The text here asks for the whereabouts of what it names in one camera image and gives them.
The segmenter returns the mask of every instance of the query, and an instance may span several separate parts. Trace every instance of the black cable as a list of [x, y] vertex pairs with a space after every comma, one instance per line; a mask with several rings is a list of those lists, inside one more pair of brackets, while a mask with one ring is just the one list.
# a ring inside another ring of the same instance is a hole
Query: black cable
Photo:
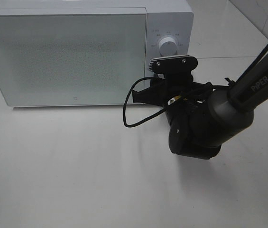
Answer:
[[127, 103], [129, 101], [129, 96], [130, 94], [132, 93], [134, 87], [141, 81], [145, 81], [145, 80], [151, 80], [151, 79], [154, 79], [153, 77], [144, 77], [144, 78], [141, 78], [139, 79], [138, 81], [136, 81], [132, 87], [130, 88], [129, 92], [128, 92], [128, 95], [126, 96], [126, 99], [125, 99], [125, 102], [124, 102], [124, 105], [123, 105], [123, 123], [124, 123], [124, 126], [126, 127], [137, 127], [143, 123], [145, 123], [146, 121], [149, 121], [157, 116], [159, 116], [160, 114], [164, 113], [165, 111], [169, 110], [171, 107], [173, 107], [174, 105], [176, 105], [177, 103], [179, 103], [180, 101], [182, 101], [185, 97], [193, 94], [193, 93], [196, 93], [196, 92], [200, 92], [200, 91], [206, 91], [206, 90], [209, 90], [209, 89], [219, 89], [219, 88], [226, 88], [227, 86], [223, 86], [223, 85], [209, 85], [207, 86], [206, 88], [203, 87], [203, 88], [198, 88], [198, 89], [195, 89], [195, 90], [192, 90], [182, 96], [180, 96], [180, 98], [178, 98], [176, 101], [174, 101], [172, 104], [170, 104], [169, 106], [161, 109], [160, 111], [156, 112], [155, 114], [152, 114], [150, 115], [149, 117], [137, 122], [137, 123], [134, 123], [134, 124], [128, 124], [127, 121], [126, 121], [126, 115], [125, 115], [125, 112], [126, 112], [126, 106], [127, 106]]
[[261, 53], [257, 56], [257, 58], [249, 65], [249, 67], [243, 72], [243, 74], [239, 77], [237, 82], [241, 80], [268, 52], [268, 44], [264, 47], [264, 49], [261, 51]]

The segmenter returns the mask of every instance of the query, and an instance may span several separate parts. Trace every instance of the microwave control knob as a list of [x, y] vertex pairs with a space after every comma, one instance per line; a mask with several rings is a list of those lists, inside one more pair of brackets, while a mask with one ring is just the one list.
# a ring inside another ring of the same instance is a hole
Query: microwave control knob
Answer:
[[159, 41], [159, 51], [162, 56], [172, 56], [177, 53], [177, 41], [173, 37], [164, 37]]

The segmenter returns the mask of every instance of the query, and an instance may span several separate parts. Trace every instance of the microwave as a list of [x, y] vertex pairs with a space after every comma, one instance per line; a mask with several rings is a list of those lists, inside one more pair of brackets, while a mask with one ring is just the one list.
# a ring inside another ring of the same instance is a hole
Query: microwave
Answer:
[[0, 90], [14, 107], [123, 104], [151, 59], [187, 54], [193, 17], [185, 0], [0, 0]]

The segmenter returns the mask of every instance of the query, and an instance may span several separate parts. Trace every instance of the microwave control panel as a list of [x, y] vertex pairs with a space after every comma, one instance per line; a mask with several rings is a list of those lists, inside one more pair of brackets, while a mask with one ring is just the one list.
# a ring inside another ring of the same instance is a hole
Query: microwave control panel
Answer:
[[153, 76], [148, 69], [152, 58], [187, 54], [193, 18], [192, 12], [148, 13], [145, 77]]

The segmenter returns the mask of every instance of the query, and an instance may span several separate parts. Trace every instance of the white table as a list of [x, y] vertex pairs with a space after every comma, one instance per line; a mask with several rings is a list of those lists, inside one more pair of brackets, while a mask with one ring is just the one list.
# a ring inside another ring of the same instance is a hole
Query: white table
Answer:
[[[189, 3], [195, 79], [236, 79], [268, 41], [226, 0]], [[0, 228], [268, 227], [268, 101], [209, 161], [169, 151], [164, 115], [128, 129], [121, 113], [12, 109], [0, 93]]]

